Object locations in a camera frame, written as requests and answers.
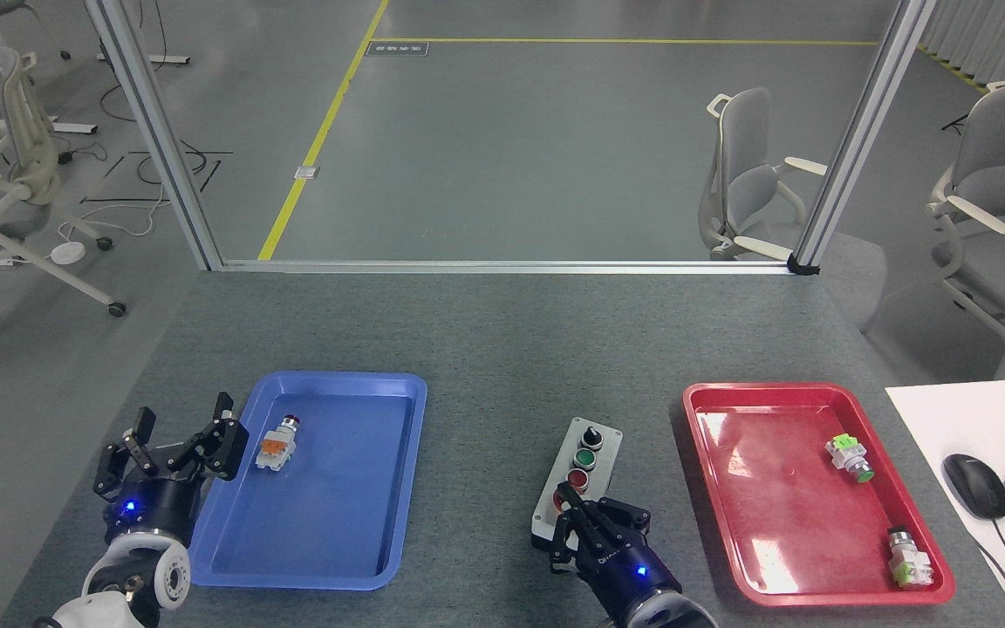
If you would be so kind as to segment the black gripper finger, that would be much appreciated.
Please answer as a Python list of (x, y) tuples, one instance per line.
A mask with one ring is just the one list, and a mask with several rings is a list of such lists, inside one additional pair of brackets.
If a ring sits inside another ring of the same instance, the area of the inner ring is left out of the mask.
[(650, 512), (602, 497), (584, 501), (584, 548), (621, 549), (647, 546)]
[(232, 481), (240, 470), (248, 441), (248, 430), (234, 414), (234, 399), (220, 391), (211, 421), (179, 446), (178, 470), (192, 462), (195, 469)]
[(100, 449), (92, 490), (107, 503), (115, 501), (116, 494), (123, 485), (129, 461), (134, 461), (137, 469), (148, 477), (157, 475), (156, 461), (148, 449), (155, 421), (153, 411), (148, 406), (140, 406), (134, 426), (122, 438), (109, 442)]
[(596, 577), (598, 560), (593, 551), (598, 548), (595, 517), (597, 501), (582, 498), (575, 488), (556, 488), (556, 496), (567, 506), (555, 524), (550, 542), (550, 572), (565, 575), (575, 572), (579, 577)]

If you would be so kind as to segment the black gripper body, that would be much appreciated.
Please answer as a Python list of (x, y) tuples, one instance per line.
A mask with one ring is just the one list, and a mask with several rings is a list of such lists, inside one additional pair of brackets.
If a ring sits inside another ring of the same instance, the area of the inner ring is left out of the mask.
[(157, 475), (148, 477), (137, 468), (125, 474), (113, 503), (103, 510), (104, 542), (111, 544), (124, 534), (153, 532), (171, 537), (184, 546), (192, 542), (201, 504), (201, 486), (206, 472), (193, 468), (172, 470), (165, 462), (176, 454), (159, 453)]
[(652, 549), (595, 549), (596, 577), (579, 577), (609, 618), (686, 618), (680, 584)]

